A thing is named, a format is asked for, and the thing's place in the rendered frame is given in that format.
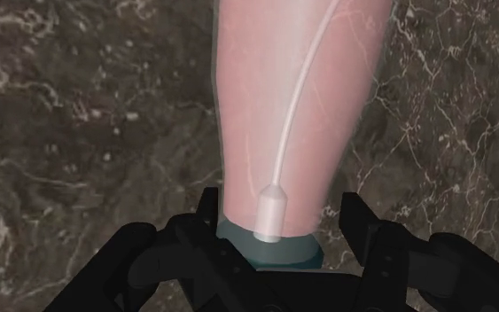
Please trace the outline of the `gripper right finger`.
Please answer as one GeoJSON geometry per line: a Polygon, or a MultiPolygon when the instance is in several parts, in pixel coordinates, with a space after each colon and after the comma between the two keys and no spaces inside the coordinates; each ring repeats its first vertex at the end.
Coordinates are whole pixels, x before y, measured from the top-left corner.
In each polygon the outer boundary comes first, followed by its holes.
{"type": "Polygon", "coordinates": [[[436,312],[499,312],[499,262],[466,238],[417,238],[379,219],[355,192],[342,196],[339,229],[363,267],[352,312],[415,312],[408,289],[436,312]]]}

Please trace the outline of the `pink spray bottle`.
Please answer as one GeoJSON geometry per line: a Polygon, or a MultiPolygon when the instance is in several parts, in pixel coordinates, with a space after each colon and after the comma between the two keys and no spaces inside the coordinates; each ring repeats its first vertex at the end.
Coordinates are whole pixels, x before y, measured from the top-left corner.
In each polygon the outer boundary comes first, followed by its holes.
{"type": "Polygon", "coordinates": [[[396,0],[215,0],[227,238],[256,268],[318,269],[315,233],[396,0]]]}

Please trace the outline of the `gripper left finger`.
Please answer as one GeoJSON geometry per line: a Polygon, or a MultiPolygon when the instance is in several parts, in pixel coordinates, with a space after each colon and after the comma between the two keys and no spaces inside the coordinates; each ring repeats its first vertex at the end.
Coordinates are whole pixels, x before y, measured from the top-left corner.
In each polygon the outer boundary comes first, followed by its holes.
{"type": "Polygon", "coordinates": [[[231,245],[216,237],[219,191],[206,187],[193,214],[120,227],[43,312],[139,312],[160,283],[177,280],[193,312],[249,312],[219,269],[231,245]]]}

